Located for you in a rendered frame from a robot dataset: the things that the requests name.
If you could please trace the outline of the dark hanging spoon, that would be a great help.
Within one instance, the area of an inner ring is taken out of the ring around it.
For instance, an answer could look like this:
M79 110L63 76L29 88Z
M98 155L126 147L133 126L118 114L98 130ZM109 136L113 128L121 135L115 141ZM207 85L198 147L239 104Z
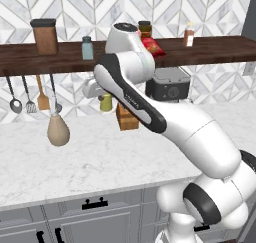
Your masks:
M55 91L55 84L54 84L54 78L53 78L52 74L50 74L50 80L51 80L51 86L52 86L53 94L54 94L54 97L55 97L56 111L57 111L57 113L60 113L62 111L62 105L59 104L58 101L57 101L57 96L56 96L56 91Z

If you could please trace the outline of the yellow-green shaker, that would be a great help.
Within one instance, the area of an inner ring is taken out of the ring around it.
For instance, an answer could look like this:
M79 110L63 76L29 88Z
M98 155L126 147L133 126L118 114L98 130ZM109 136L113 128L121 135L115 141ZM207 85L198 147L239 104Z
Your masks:
M109 112L112 110L112 95L107 93L99 97L100 110L103 112Z

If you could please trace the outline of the white wall outlet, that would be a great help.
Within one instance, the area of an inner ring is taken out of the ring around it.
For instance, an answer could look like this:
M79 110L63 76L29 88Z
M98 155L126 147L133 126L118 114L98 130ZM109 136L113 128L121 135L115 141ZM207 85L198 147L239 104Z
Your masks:
M256 62L247 62L243 71L243 76L251 76L256 69Z

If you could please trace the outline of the dark wooden wall shelf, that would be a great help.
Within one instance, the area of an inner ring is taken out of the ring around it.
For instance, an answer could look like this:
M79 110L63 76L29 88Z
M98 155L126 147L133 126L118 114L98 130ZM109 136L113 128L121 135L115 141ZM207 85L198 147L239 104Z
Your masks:
M256 41L243 36L196 37L192 47L184 47L181 38L156 42L166 53L155 59L157 68L256 61ZM35 44L0 45L0 77L89 72L105 53L105 45L93 42L93 60L82 59L80 42L60 42L53 56L40 56Z

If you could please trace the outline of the grey drawer front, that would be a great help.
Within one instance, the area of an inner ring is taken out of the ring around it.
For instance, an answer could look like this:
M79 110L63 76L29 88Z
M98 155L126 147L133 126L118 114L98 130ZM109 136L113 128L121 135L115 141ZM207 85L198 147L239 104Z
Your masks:
M108 201L108 205L106 207L100 207L89 210L82 209L82 205L85 203L87 199L89 199L91 202L98 202L100 197L103 197L105 200ZM67 216L73 216L76 214L95 213L103 210L128 207L140 203L141 191L133 190L46 204L44 206L44 210L46 212L46 216L48 219L57 219Z
M39 206L0 212L0 228L40 222L44 220Z

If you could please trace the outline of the dark grey cabinet side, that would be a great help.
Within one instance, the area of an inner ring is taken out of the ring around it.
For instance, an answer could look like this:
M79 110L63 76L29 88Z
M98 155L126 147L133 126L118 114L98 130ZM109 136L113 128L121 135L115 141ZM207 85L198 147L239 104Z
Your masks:
M250 0L241 35L256 41L256 0Z

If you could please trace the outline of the wooden hanging spatula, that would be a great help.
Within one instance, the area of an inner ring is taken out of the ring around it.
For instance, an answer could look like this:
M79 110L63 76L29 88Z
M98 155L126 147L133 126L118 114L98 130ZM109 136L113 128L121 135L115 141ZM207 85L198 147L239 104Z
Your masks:
M39 88L39 92L40 92L40 94L37 98L38 107L40 110L49 110L50 109L49 98L43 92L40 76L36 75L36 79L37 79L37 84L38 84L38 88Z

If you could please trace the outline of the grey slotted spatula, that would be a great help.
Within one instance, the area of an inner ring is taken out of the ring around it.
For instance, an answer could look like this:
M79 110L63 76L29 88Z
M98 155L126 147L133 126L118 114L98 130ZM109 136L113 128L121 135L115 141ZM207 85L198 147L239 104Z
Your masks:
M23 85L24 85L26 94L29 94L25 76L22 76L22 81L23 81ZM32 102L30 99L26 103L26 110L28 113L36 113L37 112L35 103Z

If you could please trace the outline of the black toaster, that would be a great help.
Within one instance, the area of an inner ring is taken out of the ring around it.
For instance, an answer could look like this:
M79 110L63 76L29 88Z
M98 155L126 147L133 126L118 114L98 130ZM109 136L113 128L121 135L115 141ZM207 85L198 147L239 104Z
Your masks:
M156 101L179 101L188 97L190 75L180 67L157 68L146 82L145 94Z

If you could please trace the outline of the grey cabinet door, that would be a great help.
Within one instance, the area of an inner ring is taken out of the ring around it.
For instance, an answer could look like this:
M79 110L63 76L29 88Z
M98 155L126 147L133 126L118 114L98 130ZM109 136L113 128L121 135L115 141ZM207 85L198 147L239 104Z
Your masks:
M36 232L43 231L45 243L52 243L44 222L0 229L0 243L39 243Z
M49 224L54 236L55 228L61 228L65 243L137 243L139 207L75 215Z

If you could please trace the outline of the brown wooden block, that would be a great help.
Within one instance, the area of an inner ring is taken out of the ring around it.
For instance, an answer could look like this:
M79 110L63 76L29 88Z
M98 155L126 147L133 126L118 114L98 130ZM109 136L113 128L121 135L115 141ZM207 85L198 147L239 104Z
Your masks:
M120 103L117 103L116 117L121 131L139 128L139 120Z

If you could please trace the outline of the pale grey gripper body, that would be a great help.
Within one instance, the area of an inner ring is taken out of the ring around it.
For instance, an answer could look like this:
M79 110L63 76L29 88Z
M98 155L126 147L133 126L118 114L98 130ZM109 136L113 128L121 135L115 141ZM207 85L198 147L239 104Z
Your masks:
M98 85L94 77L85 80L82 92L86 98L94 98L106 94L106 91Z

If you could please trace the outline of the grey hanging ladle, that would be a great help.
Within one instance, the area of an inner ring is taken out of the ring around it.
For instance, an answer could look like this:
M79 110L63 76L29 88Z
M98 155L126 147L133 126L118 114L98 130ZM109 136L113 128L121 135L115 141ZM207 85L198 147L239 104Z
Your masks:
M12 100L10 101L10 108L13 112L20 114L22 112L22 103L20 100L16 99L14 96L14 91L12 88L11 80L9 77L6 77L10 93L12 95Z

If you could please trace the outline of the brown canister with black lid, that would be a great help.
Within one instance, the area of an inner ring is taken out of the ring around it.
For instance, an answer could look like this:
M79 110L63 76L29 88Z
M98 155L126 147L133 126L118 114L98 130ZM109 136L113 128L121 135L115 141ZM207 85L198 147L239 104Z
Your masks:
M54 18L33 19L30 21L39 55L56 55L58 41Z

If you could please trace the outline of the dark jar with black lid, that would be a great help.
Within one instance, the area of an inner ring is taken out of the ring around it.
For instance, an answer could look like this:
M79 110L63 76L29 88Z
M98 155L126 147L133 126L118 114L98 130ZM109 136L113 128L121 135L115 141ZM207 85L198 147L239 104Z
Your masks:
M139 21L138 22L139 30L141 32L141 37L146 38L150 37L152 33L152 25L150 21Z

